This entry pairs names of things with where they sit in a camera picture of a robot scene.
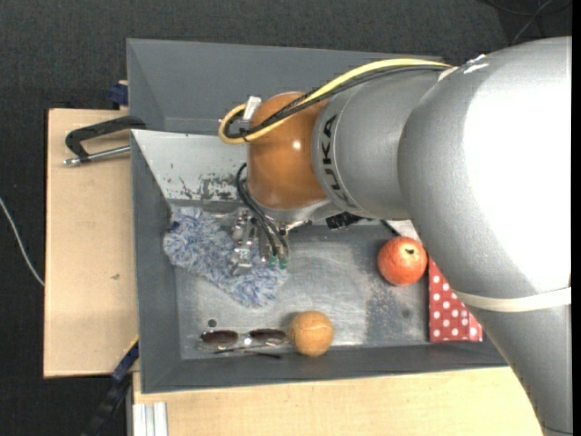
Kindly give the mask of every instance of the black clamp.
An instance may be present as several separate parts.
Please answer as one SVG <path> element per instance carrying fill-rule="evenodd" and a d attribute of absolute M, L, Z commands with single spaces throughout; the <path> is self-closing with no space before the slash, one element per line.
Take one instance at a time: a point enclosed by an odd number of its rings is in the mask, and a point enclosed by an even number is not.
<path fill-rule="evenodd" d="M 129 152 L 131 147 L 126 145 L 124 147 L 117 147 L 111 150 L 105 150 L 96 154 L 89 154 L 84 150 L 81 142 L 102 135 L 117 133 L 123 129 L 146 129 L 145 123 L 135 116 L 124 116 L 123 118 L 116 118 L 114 120 L 105 121 L 99 124 L 92 124 L 90 126 L 82 127 L 71 131 L 64 139 L 66 146 L 73 152 L 76 157 L 64 160 L 64 164 L 84 164 L 99 158 Z"/>

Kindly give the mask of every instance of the sunglasses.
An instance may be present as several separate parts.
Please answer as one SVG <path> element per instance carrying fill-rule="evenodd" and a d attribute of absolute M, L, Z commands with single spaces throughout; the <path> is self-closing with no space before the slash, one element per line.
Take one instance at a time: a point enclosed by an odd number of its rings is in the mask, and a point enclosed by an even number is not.
<path fill-rule="evenodd" d="M 204 344 L 214 350 L 233 350 L 233 347 L 241 342 L 236 349 L 250 347 L 277 346 L 289 340 L 286 332 L 272 328 L 252 330 L 244 334 L 231 330 L 209 330 L 202 333 L 200 339 Z"/>

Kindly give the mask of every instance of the white object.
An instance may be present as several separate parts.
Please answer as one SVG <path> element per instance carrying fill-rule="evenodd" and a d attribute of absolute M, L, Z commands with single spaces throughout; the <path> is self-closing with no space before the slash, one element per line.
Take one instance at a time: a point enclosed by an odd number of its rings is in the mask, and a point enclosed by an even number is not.
<path fill-rule="evenodd" d="M 155 436 L 168 436 L 166 402 L 156 402 L 153 405 L 153 421 L 155 422 Z"/>
<path fill-rule="evenodd" d="M 147 436 L 147 406 L 144 403 L 133 405 L 133 436 Z"/>
<path fill-rule="evenodd" d="M 145 429 L 147 436 L 155 436 L 155 420 L 153 419 L 153 406 L 145 406 Z"/>
<path fill-rule="evenodd" d="M 246 108 L 244 109 L 244 115 L 242 117 L 242 120 L 250 121 L 254 114 L 256 113 L 256 110 L 258 110 L 258 107 L 261 106 L 261 104 L 262 99 L 260 97 L 256 97 L 254 95 L 248 97 L 248 102 L 246 102 Z"/>
<path fill-rule="evenodd" d="M 133 405 L 133 436 L 168 436 L 167 403 Z"/>

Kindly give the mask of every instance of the floor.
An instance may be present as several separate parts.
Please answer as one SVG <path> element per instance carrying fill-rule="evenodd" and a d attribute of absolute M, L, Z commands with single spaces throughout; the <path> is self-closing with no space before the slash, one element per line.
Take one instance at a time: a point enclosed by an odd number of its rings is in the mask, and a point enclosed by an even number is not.
<path fill-rule="evenodd" d="M 494 1 L 532 14 L 548 0 Z M 42 273 L 45 111 L 112 108 L 107 92 L 126 76 L 127 37 L 440 55 L 459 64 L 571 35 L 572 5 L 555 12 L 566 1 L 529 23 L 478 0 L 0 0 L 0 197 Z M 107 391 L 106 377 L 43 380 L 43 308 L 43 289 L 2 215 L 1 434 L 80 434 Z M 123 420 L 118 414 L 105 434 L 123 434 Z"/>

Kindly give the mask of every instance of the black cable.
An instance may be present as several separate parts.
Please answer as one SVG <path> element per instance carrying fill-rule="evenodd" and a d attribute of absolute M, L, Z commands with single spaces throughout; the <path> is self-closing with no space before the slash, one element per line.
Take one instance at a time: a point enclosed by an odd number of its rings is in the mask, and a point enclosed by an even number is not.
<path fill-rule="evenodd" d="M 238 115 L 235 115 L 230 120 L 230 123 L 227 124 L 226 127 L 224 128 L 224 135 L 226 135 L 226 137 L 229 137 L 231 139 L 239 139 L 239 138 L 245 137 L 248 134 L 257 133 L 260 130 L 270 126 L 271 124 L 274 124 L 280 120 L 288 118 L 289 116 L 292 116 L 293 114 L 296 114 L 299 111 L 304 110 L 305 108 L 308 108 L 309 106 L 311 106 L 313 104 L 316 104 L 316 103 L 321 102 L 329 97 L 332 97 L 335 94 L 343 92 L 343 91 L 350 89 L 351 87 L 354 87 L 356 85 L 363 84 L 363 83 L 366 83 L 368 81 L 380 78 L 380 77 L 387 75 L 387 74 L 397 74 L 397 73 L 405 73 L 405 72 L 411 72 L 411 71 L 426 71 L 426 70 L 443 71 L 445 69 L 447 69 L 447 67 L 445 67 L 445 66 L 440 67 L 440 66 L 434 66 L 431 64 L 418 64 L 418 65 L 410 65 L 410 66 L 389 67 L 389 68 L 384 68 L 382 70 L 374 71 L 371 73 L 365 73 L 365 74 L 362 74 L 360 76 L 356 76 L 352 79 L 349 79 L 348 81 L 345 81 L 344 83 L 342 83 L 342 84 L 338 85 L 337 87 L 328 91 L 326 94 L 323 94 L 319 97 L 311 99 L 308 102 L 305 102 L 303 104 L 298 104 L 299 102 L 301 102 L 305 98 L 307 98 L 309 95 L 314 94 L 317 90 L 320 89 L 320 88 L 317 88 L 317 89 L 311 91 L 310 93 L 304 94 L 301 97 L 299 97 L 298 99 L 295 99 L 292 102 L 290 102 L 289 104 L 283 106 L 278 112 L 272 114 L 271 116 L 266 118 L 264 121 L 262 121 L 260 124 L 253 126 L 252 128 L 249 128 L 246 130 L 240 130 L 238 133 L 231 133 L 230 126 L 231 126 L 232 122 L 238 116 L 241 115 L 241 113 Z"/>
<path fill-rule="evenodd" d="M 402 72 L 410 72 L 410 71 L 425 71 L 425 70 L 429 70 L 429 71 L 443 71 L 447 69 L 447 67 L 445 66 L 433 66 L 431 64 L 420 64 L 420 65 L 413 65 L 413 66 L 399 66 L 399 67 L 389 67 L 389 68 L 384 68 L 382 70 L 378 70 L 378 71 L 374 71 L 371 73 L 365 73 L 365 74 L 361 74 L 359 76 L 356 76 L 352 79 L 349 79 L 348 81 L 345 81 L 342 84 L 339 84 L 337 87 L 335 87 L 334 89 L 332 89 L 331 91 L 327 92 L 326 94 L 314 98 L 312 100 L 309 100 L 308 102 L 305 102 L 304 104 L 301 105 L 297 105 L 294 107 L 291 107 L 293 104 L 295 104 L 296 101 L 291 102 L 289 105 L 284 106 L 282 109 L 279 110 L 279 112 L 272 114 L 269 118 L 267 118 L 266 120 L 264 120 L 261 125 L 263 126 L 269 126 L 273 123 L 276 123 L 277 121 L 287 118 L 289 116 L 292 116 L 293 114 L 298 113 L 300 110 L 303 110 L 305 108 L 308 108 L 309 106 L 316 104 L 322 100 L 325 100 L 329 97 L 332 97 L 335 94 L 339 94 L 343 91 L 346 91 L 347 89 L 350 89 L 351 87 L 355 87 L 356 85 L 360 85 L 369 81 L 372 81 L 374 79 L 383 77 L 386 74 L 397 74 L 397 73 L 402 73 Z M 311 95 L 312 93 L 306 94 L 304 96 L 302 96 L 303 98 L 306 98 L 307 96 Z"/>
<path fill-rule="evenodd" d="M 543 0 L 537 0 L 537 9 L 542 6 L 542 1 Z M 543 23 L 543 15 L 538 15 L 537 18 L 535 18 L 535 22 L 537 23 L 538 32 L 541 34 L 541 37 L 547 37 L 547 33 L 545 32 L 545 24 Z"/>
<path fill-rule="evenodd" d="M 537 15 L 538 9 L 537 9 L 537 11 L 535 11 L 533 13 L 529 13 L 529 12 L 522 12 L 522 11 L 518 11 L 518 10 L 513 10 L 512 8 L 507 8 L 505 6 L 501 6 L 501 5 L 497 4 L 496 2 L 494 2 L 493 0 L 478 0 L 478 1 L 482 2 L 483 4 L 492 6 L 493 8 L 496 8 L 499 11 L 509 13 L 511 15 L 528 16 L 528 17 L 531 17 L 534 15 L 535 17 L 538 17 L 538 15 Z M 555 13 L 559 13 L 560 11 L 563 11 L 566 8 L 568 8 L 569 6 L 571 6 L 572 3 L 573 3 L 573 0 L 568 0 L 567 2 L 565 2 L 564 4 L 559 6 L 558 8 L 544 13 L 544 16 L 549 16 L 549 15 L 554 15 Z"/>
<path fill-rule="evenodd" d="M 247 164 L 244 163 L 240 167 L 238 172 L 236 173 L 236 189 L 238 191 L 238 195 L 240 196 L 242 203 L 244 203 L 247 207 L 249 207 L 254 212 L 256 222 L 258 223 L 258 225 L 260 226 L 262 231 L 266 234 L 266 237 L 269 239 L 269 243 L 271 244 L 271 248 L 272 248 L 272 254 L 278 255 L 276 242 L 274 241 L 274 238 L 272 237 L 272 233 L 269 230 L 269 228 L 272 230 L 273 233 L 276 234 L 279 241 L 281 241 L 281 244 L 283 245 L 283 247 L 288 249 L 289 246 L 288 246 L 287 242 L 279 234 L 279 231 L 276 228 L 276 226 L 274 225 L 274 223 L 266 217 L 264 212 L 252 200 L 251 195 L 248 192 L 248 189 L 246 188 L 245 181 L 243 181 L 241 179 L 242 171 L 246 168 L 246 166 L 247 166 Z"/>
<path fill-rule="evenodd" d="M 555 0 L 547 0 L 546 2 L 544 2 L 536 11 L 535 13 L 530 17 L 530 19 L 528 20 L 528 22 L 522 27 L 522 29 L 520 31 L 518 31 L 517 35 L 514 36 L 514 38 L 511 41 L 511 45 L 514 45 L 517 43 L 517 40 L 520 39 L 520 37 L 522 36 L 522 34 L 525 33 L 525 31 L 530 27 L 530 25 L 532 25 L 536 19 L 537 16 L 540 15 L 543 10 L 545 8 L 547 8 L 549 5 L 551 5 Z"/>
<path fill-rule="evenodd" d="M 252 210 L 251 201 L 249 199 L 250 196 L 247 194 L 246 189 L 243 188 L 241 182 L 241 175 L 242 171 L 244 171 L 244 168 L 246 168 L 246 163 L 244 163 L 236 173 L 236 190 L 238 191 L 238 196 L 240 197 L 242 203 L 244 203 L 247 207 L 249 207 Z M 271 232 L 267 228 L 266 223 L 258 215 L 256 215 L 256 223 L 260 226 L 261 230 L 266 234 L 266 237 L 269 240 L 269 244 L 271 245 L 272 254 L 276 255 L 277 254 L 276 243 L 274 242 L 274 238 L 272 237 Z"/>

